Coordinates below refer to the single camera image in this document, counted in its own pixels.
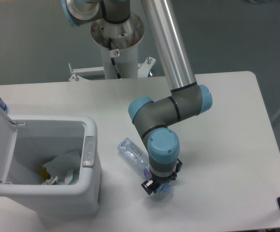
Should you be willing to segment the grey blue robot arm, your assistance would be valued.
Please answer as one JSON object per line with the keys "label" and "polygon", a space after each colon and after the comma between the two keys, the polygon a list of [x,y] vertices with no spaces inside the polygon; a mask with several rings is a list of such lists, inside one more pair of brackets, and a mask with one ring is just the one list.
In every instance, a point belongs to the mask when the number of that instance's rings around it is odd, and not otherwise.
{"label": "grey blue robot arm", "polygon": [[[72,26],[91,23],[91,35],[102,51],[107,79],[137,78],[137,47],[144,35],[141,18],[132,13],[128,0],[63,0]],[[162,68],[171,90],[169,97],[153,101],[134,100],[128,113],[148,151],[150,176],[142,187],[148,193],[175,180],[182,163],[178,159],[178,136],[169,129],[212,106],[208,88],[197,84],[180,37],[172,3],[169,0],[142,1]]]}

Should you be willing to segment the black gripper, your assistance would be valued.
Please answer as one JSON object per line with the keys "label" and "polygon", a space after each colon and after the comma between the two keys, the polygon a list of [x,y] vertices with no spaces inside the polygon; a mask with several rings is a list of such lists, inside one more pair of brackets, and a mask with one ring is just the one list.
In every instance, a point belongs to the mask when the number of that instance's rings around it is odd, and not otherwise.
{"label": "black gripper", "polygon": [[176,180],[177,173],[181,170],[182,162],[180,159],[176,160],[176,163],[173,167],[173,169],[165,172],[160,172],[152,167],[150,167],[150,174],[151,178],[150,180],[144,181],[141,186],[142,188],[147,192],[148,195],[152,193],[156,193],[157,189],[164,183],[167,183],[171,180]]}

